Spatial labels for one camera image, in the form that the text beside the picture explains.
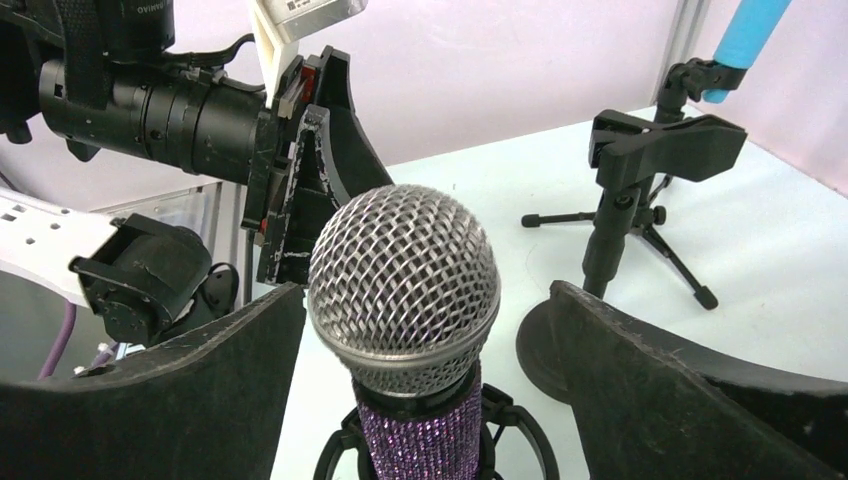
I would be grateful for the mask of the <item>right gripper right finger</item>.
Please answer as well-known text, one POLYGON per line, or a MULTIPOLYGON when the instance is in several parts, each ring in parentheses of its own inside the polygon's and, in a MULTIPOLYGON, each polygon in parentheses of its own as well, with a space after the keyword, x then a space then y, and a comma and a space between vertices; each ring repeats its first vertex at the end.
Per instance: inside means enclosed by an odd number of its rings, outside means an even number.
POLYGON ((843 479, 847 385, 745 361, 550 287, 549 324, 594 479, 843 479))

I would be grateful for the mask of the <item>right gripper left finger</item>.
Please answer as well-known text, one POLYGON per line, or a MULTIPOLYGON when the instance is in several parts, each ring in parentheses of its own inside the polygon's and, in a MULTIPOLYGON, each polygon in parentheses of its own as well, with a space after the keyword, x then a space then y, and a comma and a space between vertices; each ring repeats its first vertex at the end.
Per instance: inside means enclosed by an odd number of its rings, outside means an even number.
POLYGON ((1 387, 5 479, 267 479, 306 320, 286 284, 71 379, 1 387))

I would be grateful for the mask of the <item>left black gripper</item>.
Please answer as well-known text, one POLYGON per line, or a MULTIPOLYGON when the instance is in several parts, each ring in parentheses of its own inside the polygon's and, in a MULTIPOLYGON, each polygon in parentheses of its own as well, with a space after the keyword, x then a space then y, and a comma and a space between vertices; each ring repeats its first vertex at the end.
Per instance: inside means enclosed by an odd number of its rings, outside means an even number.
POLYGON ((308 106, 304 114, 312 97, 312 74, 304 57, 296 56, 280 80, 277 93, 266 97, 271 106, 260 102, 241 227, 259 231, 266 218, 257 282, 303 286, 317 238, 338 207, 394 181, 355 113, 349 54, 324 48, 316 106, 308 106), (296 131, 293 159, 273 195, 276 164, 286 157, 283 147, 295 140, 296 131))

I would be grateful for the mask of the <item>purple glitter microphone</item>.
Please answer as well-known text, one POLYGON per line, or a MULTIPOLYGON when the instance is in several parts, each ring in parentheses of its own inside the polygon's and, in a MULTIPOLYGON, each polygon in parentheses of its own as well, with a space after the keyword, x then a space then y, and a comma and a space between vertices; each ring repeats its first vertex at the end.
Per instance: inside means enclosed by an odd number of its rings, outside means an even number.
POLYGON ((313 249, 308 311, 349 370, 380 479, 473 479, 480 463, 479 357, 501 281, 478 219, 421 185, 342 206, 313 249))

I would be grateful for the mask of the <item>round base mic stand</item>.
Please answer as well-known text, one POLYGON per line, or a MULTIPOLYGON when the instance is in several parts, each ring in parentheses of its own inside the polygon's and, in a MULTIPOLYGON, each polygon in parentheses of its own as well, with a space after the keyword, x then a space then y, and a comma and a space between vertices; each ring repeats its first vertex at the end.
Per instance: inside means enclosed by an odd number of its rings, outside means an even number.
POLYGON ((746 139, 742 127, 715 115, 659 114, 648 121, 604 110, 593 121, 589 148, 589 163, 602 189, 596 211, 526 215, 521 224, 535 228, 591 222, 582 288, 597 298, 604 297, 618 272, 627 236, 640 236, 678 270, 698 303, 712 310, 718 305, 715 295, 659 234, 657 228, 664 224, 666 213, 652 202, 674 178, 701 182, 730 170, 746 139))

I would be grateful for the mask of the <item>blue toy microphone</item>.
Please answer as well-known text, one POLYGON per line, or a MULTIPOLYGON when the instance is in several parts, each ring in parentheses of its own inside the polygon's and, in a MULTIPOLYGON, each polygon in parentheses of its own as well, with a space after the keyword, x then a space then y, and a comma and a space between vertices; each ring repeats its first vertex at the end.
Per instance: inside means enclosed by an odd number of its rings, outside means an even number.
POLYGON ((791 0, 741 1, 709 63, 702 99, 722 103, 739 88, 759 57, 791 0))

